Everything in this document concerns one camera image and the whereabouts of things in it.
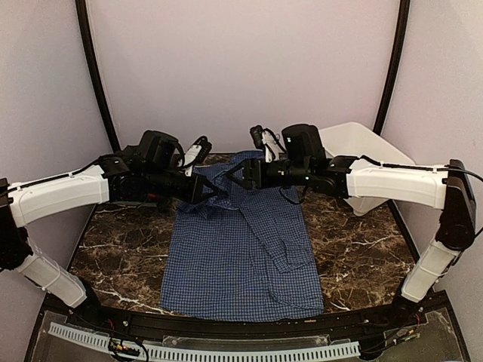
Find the blue checked long sleeve shirt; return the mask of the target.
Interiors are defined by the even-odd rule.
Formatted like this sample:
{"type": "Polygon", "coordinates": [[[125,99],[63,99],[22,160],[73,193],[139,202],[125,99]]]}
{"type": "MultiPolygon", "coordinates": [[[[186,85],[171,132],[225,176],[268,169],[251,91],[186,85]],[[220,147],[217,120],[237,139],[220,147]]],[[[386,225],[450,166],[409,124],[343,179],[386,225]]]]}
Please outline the blue checked long sleeve shirt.
{"type": "Polygon", "coordinates": [[[295,189],[247,190],[227,179],[260,151],[200,167],[221,193],[178,206],[160,306],[218,321],[267,322],[324,311],[312,245],[295,189]]]}

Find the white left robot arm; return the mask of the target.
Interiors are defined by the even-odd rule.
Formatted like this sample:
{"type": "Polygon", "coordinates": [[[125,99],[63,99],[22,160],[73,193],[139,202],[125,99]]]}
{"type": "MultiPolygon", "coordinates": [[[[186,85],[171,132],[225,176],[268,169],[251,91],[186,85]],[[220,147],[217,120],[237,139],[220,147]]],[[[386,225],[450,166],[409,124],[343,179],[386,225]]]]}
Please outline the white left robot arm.
{"type": "Polygon", "coordinates": [[[139,144],[101,155],[74,171],[26,183],[1,180],[1,269],[16,271],[70,308],[91,329],[106,311],[87,282],[29,241],[26,226],[46,216],[94,204],[158,204],[176,198],[197,204],[218,188],[193,168],[212,148],[206,136],[184,150],[176,137],[147,130],[139,144]]]}

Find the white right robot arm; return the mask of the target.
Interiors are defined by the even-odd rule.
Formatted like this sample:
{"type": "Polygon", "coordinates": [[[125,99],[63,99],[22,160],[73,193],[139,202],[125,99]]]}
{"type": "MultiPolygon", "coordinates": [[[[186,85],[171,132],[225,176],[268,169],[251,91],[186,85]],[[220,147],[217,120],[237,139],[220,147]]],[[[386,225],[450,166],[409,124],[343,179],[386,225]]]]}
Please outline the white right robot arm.
{"type": "Polygon", "coordinates": [[[385,311],[392,327],[414,315],[414,304],[468,249],[477,236],[470,172],[459,160],[447,165],[416,165],[403,152],[365,126],[347,122],[318,129],[295,124],[282,132],[283,146],[270,130],[251,128],[264,158],[243,160],[226,174],[245,189],[304,186],[343,198],[362,216],[387,200],[421,204],[441,211],[439,229],[405,278],[398,299],[385,311]]]}

